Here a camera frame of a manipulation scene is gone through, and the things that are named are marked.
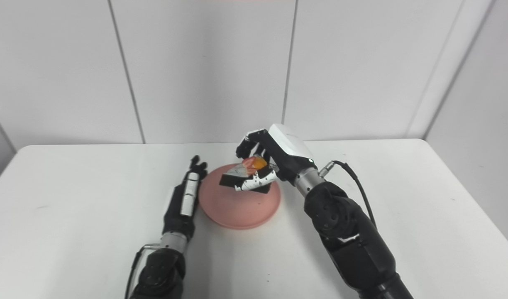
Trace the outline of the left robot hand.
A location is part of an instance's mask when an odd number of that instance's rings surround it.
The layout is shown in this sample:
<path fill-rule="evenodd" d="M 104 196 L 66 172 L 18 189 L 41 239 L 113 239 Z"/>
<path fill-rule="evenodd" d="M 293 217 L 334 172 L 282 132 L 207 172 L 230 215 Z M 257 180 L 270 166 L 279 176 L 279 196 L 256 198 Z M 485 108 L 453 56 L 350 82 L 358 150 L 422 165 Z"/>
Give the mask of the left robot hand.
<path fill-rule="evenodd" d="M 207 176 L 208 164 L 195 155 L 182 181 L 173 190 L 169 206 L 164 215 L 162 233 L 180 233 L 188 241 L 195 234 L 195 213 L 199 205 L 200 184 Z"/>

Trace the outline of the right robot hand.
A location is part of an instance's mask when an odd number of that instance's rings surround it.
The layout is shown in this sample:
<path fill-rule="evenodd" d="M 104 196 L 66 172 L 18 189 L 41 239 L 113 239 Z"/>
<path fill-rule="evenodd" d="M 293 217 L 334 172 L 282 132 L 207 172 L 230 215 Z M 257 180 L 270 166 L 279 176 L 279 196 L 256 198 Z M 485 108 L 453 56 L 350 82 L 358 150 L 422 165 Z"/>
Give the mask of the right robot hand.
<path fill-rule="evenodd" d="M 241 185 L 235 185 L 236 191 L 256 190 L 277 179 L 295 185 L 307 170 L 318 169 L 305 143 L 283 124 L 250 131 L 235 153 L 240 159 L 258 155 L 267 162 L 267 166 L 248 175 Z"/>

